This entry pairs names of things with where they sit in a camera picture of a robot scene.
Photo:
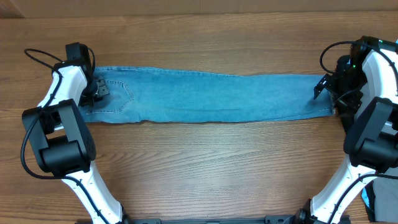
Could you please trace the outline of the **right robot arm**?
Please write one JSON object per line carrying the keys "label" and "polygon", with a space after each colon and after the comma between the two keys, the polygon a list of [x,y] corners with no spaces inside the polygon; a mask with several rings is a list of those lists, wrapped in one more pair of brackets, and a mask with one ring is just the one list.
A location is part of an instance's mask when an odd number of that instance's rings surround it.
{"label": "right robot arm", "polygon": [[365,186],[397,167],[397,43],[362,36],[350,41],[314,88],[328,90],[341,115],[345,158],[325,188],[281,223],[349,223],[343,212]]}

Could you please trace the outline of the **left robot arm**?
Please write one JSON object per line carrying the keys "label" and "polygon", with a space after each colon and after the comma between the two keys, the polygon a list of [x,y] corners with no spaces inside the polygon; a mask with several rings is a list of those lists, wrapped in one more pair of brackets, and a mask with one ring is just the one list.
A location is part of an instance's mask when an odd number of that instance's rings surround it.
{"label": "left robot arm", "polygon": [[44,99],[22,113],[24,170],[42,180],[61,180],[80,199],[92,223],[128,223],[123,206],[108,190],[95,163],[94,139],[80,113],[108,95],[96,78],[95,55],[85,44],[66,45],[66,60],[50,66],[52,84]]}

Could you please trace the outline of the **light blue denim jeans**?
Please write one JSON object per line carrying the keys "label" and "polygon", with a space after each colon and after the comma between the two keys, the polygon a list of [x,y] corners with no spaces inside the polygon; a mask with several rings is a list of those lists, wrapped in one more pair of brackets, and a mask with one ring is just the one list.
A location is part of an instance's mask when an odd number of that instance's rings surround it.
{"label": "light blue denim jeans", "polygon": [[98,67],[109,94],[80,112],[86,122],[238,123],[333,115],[319,75],[238,76],[154,67]]}

